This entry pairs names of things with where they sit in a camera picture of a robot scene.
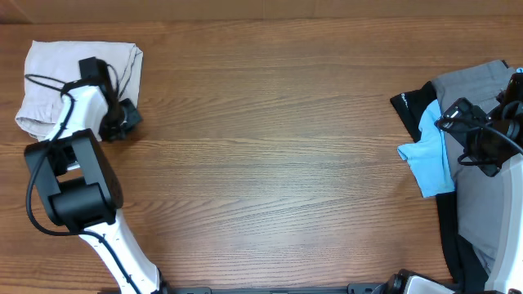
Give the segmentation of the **beige khaki shorts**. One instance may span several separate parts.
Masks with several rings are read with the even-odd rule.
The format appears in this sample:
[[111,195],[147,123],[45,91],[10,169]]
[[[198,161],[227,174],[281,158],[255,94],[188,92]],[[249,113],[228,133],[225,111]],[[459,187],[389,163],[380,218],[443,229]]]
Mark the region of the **beige khaki shorts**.
[[16,123],[30,136],[44,140],[52,131],[63,101],[58,90],[81,78],[78,62],[96,57],[112,65],[111,82],[119,85],[119,99],[138,105],[143,51],[129,42],[32,42],[25,58],[25,96]]

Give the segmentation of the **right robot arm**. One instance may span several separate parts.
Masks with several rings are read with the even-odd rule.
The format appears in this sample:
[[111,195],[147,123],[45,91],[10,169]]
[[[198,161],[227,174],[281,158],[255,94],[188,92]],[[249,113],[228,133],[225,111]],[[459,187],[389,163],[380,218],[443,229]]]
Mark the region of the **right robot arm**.
[[460,98],[436,121],[462,147],[458,163],[498,182],[503,214],[494,266],[484,293],[522,292],[522,74],[515,73],[498,106],[484,113]]

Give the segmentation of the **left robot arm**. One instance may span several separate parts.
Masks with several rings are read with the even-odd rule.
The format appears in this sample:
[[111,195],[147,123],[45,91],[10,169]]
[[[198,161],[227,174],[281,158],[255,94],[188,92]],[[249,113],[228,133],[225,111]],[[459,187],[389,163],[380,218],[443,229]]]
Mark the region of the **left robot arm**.
[[123,214],[123,191],[101,149],[140,121],[108,78],[82,78],[51,89],[65,104],[48,138],[25,149],[30,171],[27,216],[40,232],[78,236],[117,281],[121,293],[166,293],[158,267],[141,250]]

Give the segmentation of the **grey trousers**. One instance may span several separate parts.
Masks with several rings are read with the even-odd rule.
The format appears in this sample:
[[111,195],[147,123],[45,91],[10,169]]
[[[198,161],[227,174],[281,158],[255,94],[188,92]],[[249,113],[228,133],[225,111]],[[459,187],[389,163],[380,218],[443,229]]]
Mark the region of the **grey trousers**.
[[[516,70],[502,60],[445,73],[431,81],[440,110],[445,112],[457,99],[465,97],[488,113],[498,102]],[[457,192],[458,235],[473,248],[486,273],[494,266],[503,214],[503,189],[498,180],[486,176],[479,167],[458,163],[463,147],[448,133],[445,145],[450,175]]]

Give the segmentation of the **light blue garment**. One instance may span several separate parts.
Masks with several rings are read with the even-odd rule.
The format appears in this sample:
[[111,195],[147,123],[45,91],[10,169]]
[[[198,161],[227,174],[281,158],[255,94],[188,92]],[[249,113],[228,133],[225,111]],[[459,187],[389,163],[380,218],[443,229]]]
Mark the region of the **light blue garment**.
[[427,198],[454,192],[456,187],[450,175],[445,145],[447,132],[436,126],[444,112],[440,110],[431,81],[418,91],[402,93],[392,100],[405,107],[416,122],[416,141],[399,146],[397,152],[409,164],[422,196]]

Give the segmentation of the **black garment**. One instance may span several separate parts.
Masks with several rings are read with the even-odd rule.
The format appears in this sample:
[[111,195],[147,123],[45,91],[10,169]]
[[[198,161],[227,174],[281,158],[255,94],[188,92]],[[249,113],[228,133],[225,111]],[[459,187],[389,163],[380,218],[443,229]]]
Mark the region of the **black garment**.
[[457,99],[466,98],[483,111],[515,73],[502,60],[445,73],[415,91],[400,93],[391,104],[413,143],[398,147],[422,196],[436,199],[445,262],[463,292],[478,292],[494,267],[503,214],[503,182],[478,167],[458,164],[463,147],[436,128],[436,120]]

